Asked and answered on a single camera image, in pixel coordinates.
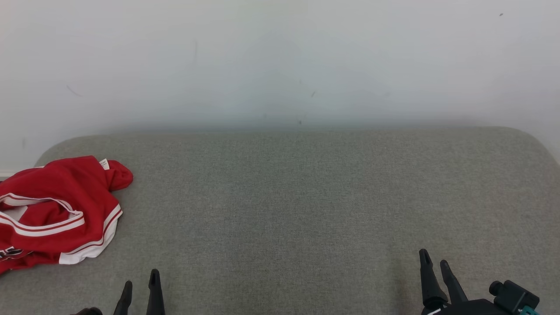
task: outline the red jersey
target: red jersey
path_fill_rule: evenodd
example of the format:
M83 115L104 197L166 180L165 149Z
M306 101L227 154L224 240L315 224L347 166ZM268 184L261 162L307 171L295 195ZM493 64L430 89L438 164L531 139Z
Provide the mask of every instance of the red jersey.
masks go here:
M24 170L0 183L0 274L97 257L123 213L110 191L127 187L132 178L117 161L83 156Z

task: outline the white trim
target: white trim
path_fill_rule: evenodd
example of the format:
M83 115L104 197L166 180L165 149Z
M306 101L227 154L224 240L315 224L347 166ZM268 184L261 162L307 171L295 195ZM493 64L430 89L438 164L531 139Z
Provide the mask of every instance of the white trim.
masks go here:
M34 205L39 202L43 202L45 200L51 200L59 203L66 209L66 211L68 211L73 216L70 217L69 215L69 218L67 220L58 223L53 223L53 224L43 225L43 226L28 226L25 224L21 224L17 220L14 220L9 215L0 212L0 224L4 223L12 226L14 231L19 235L24 235L29 237L41 237L41 236L52 235L63 231L67 231L76 228L80 225L83 225L85 223L85 220L83 218L83 212L73 210L70 207L70 204L68 204L68 202L63 200L58 200L53 198L29 198L29 197L18 196L13 193L8 193L5 194L4 196L0 196L0 202L4 202L5 204L10 206Z
M94 258L99 256L113 240L116 232L117 220L122 214L123 212L120 210L120 205L117 205L103 223L104 233L100 240L86 243L70 253L61 253L58 258L58 263L61 265L74 265L88 257Z
M117 206L115 207L115 209L113 209L113 210L111 211L111 213L109 214L109 216L107 216L107 218L106 218L105 221L103 222L103 232L104 232L104 234L105 234L105 230L108 229L107 226L109 225L109 223L111 223L111 226L116 225L116 220L113 220L113 218L115 218L115 216L118 215L118 216L116 217L116 219L117 219L117 218L120 217L122 214L123 214L123 213L120 211L120 205L117 205ZM79 252L80 250L82 250L82 249L84 249L84 248L86 248L86 247L88 247L88 246L92 246L92 245L101 245L102 243L103 243L103 238L101 238L100 240L97 240L97 241L93 241L93 242L86 243L86 244L84 244L84 245L82 245L82 246L80 246L80 247L74 249L73 251L69 252L68 254L74 254L74 253Z

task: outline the gray fabric surface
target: gray fabric surface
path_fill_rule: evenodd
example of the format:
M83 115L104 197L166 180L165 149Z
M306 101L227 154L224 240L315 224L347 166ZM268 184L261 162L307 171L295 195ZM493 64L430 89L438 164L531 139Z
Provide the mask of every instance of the gray fabric surface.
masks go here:
M419 314L421 248L470 299L510 279L560 307L560 167L515 129L92 136L38 165L82 155L135 176L114 240L1 276L2 314L112 314L128 279L142 314L152 268L169 315Z

